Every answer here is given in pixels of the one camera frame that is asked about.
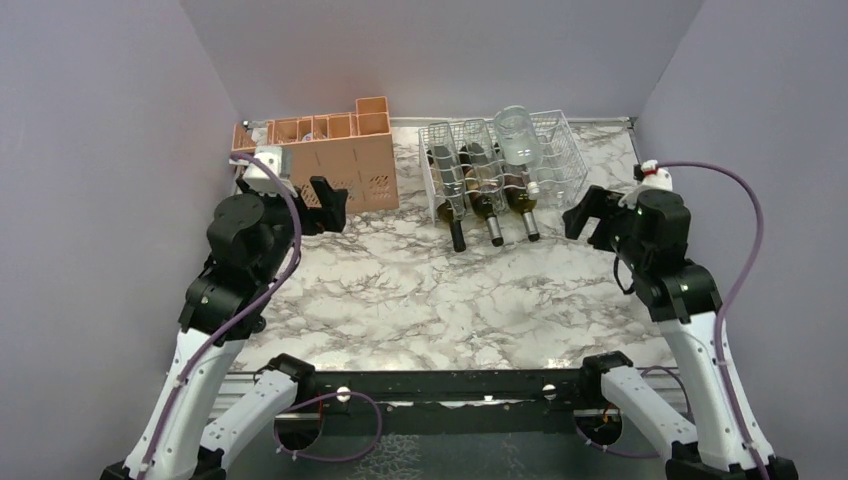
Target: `marble countertop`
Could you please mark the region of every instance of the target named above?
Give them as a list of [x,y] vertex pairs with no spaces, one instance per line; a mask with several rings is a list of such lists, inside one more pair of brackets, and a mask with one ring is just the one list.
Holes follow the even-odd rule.
[[[572,128],[587,186],[632,185],[636,156],[623,124]],[[637,365],[673,363],[647,310],[616,286],[613,256],[567,240],[562,212],[536,210],[535,243],[517,215],[501,215],[503,247],[468,218],[468,250],[454,253],[447,227],[427,210],[417,128],[392,133],[400,208],[349,215],[344,233],[305,237],[300,268],[265,309],[268,326],[236,370],[283,352],[321,370],[578,367],[610,350]]]

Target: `bolt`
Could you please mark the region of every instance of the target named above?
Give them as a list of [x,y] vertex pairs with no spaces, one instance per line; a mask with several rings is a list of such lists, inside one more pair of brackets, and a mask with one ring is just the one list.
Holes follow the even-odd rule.
[[[337,393],[350,393],[350,389],[347,387],[339,387],[336,390]],[[350,395],[339,395],[336,397],[340,402],[345,403],[350,400]]]
[[548,400],[553,400],[556,398],[556,387],[550,383],[542,387],[542,392],[551,392],[545,395],[545,398]]

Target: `cardboard compartment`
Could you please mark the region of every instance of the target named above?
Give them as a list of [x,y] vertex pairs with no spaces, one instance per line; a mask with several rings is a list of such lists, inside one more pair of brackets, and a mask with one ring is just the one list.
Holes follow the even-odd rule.
[[359,121],[360,135],[389,133],[389,114],[387,113],[367,113],[356,117]]
[[236,125],[233,129],[233,150],[234,152],[253,152],[256,150],[256,142],[250,138],[247,130],[241,125]]
[[350,136],[359,136],[359,120],[357,120],[355,113],[350,114]]
[[268,121],[269,145],[284,145],[297,140],[297,119],[284,118]]
[[327,115],[315,115],[312,117],[312,140],[326,140],[327,134]]
[[312,133],[312,117],[303,117],[297,121],[297,141],[302,142],[303,137]]
[[339,113],[330,115],[328,119],[330,138],[347,138],[350,136],[350,114]]
[[356,100],[356,114],[389,113],[389,101],[386,97],[360,98]]

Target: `lavender wall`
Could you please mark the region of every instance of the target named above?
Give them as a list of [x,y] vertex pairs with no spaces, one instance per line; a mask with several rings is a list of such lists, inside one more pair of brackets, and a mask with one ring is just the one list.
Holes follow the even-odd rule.
[[636,115],[701,0],[182,0],[236,109]]
[[172,0],[0,2],[0,477],[137,441],[237,121]]
[[[848,415],[848,3],[707,2],[636,131],[643,158],[701,160],[750,180],[766,234],[729,317],[740,374],[768,438],[801,478],[844,478]],[[753,214],[729,180],[675,171],[691,256],[729,287]]]

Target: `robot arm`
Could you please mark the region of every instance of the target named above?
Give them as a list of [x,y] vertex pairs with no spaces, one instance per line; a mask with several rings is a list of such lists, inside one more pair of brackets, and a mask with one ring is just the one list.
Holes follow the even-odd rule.
[[[236,356],[250,335],[265,327],[260,313],[269,298],[250,312],[246,307],[268,292],[295,235],[288,204],[274,193],[277,184],[265,173],[286,180],[290,154],[281,147],[259,147],[256,159],[265,168],[250,163],[237,180],[242,193],[215,208],[207,230],[211,253],[186,292],[174,359],[147,427],[126,460],[107,467],[101,480],[223,478],[215,472],[224,473],[259,428],[269,425],[298,393],[306,393],[306,364],[294,359],[278,363],[262,374],[250,395],[206,425]],[[297,193],[293,195],[302,234],[341,232],[347,192],[334,191],[321,177],[313,177],[311,183],[321,207],[308,208]],[[290,183],[287,188],[293,190]],[[244,318],[212,342],[237,314]]]
[[596,249],[614,252],[633,273],[635,293],[668,342],[689,391],[695,424],[677,414],[641,379],[620,352],[584,359],[584,389],[619,406],[666,460],[669,479],[761,478],[757,452],[775,480],[796,479],[791,461],[774,456],[739,380],[722,331],[726,365],[753,442],[746,443],[716,360],[714,329],[721,298],[704,267],[685,258],[690,213],[671,192],[656,162],[637,166],[642,183],[627,195],[590,187],[563,214],[566,237],[576,239],[590,217]]

